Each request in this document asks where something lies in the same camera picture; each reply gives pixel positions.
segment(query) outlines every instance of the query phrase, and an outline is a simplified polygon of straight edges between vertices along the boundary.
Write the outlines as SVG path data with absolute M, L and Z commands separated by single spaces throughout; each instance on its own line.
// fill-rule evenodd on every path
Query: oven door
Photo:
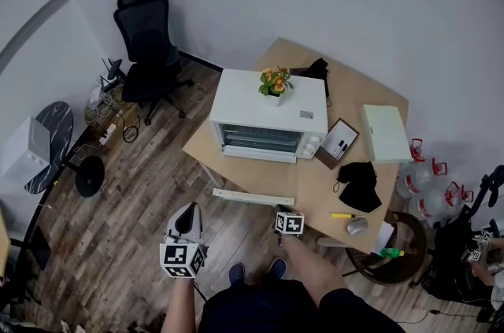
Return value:
M 224 155 L 268 161 L 296 162 L 302 133 L 220 124 Z

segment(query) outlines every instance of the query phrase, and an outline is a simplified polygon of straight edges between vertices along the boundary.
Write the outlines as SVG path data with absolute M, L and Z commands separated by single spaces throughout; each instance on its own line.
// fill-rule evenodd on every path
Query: brown notepad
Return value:
M 334 169 L 358 136 L 359 132 L 340 117 L 329 130 L 328 135 L 315 153 L 315 158 L 329 169 Z

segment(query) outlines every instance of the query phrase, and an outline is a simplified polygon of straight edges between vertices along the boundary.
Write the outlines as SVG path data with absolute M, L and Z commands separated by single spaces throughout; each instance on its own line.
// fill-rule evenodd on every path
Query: hand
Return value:
M 472 269 L 472 275 L 478 277 L 479 279 L 481 279 L 480 276 L 484 275 L 485 273 L 488 273 L 487 269 L 484 268 L 479 263 L 472 263 L 471 269 Z
M 479 263 L 473 263 L 471 265 L 471 268 L 473 275 L 480 279 L 483 284 L 485 284 L 486 286 L 495 285 L 494 276 L 492 276 L 484 266 L 480 265 Z

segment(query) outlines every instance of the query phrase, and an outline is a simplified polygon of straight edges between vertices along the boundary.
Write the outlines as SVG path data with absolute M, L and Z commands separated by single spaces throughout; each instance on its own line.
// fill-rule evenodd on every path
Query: potted plant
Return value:
M 273 71 L 266 68 L 261 73 L 262 85 L 259 87 L 259 92 L 263 94 L 270 105 L 278 106 L 280 97 L 285 94 L 289 88 L 294 89 L 292 83 L 288 80 L 291 78 L 291 72 L 288 68 L 278 68 Z

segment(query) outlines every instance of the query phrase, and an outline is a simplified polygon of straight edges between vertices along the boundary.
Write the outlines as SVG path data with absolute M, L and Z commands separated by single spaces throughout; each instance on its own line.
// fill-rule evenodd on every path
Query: silver mouse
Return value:
M 365 217 L 357 218 L 346 226 L 346 231 L 350 235 L 357 235 L 361 234 L 365 230 L 368 229 L 368 221 L 365 219 Z

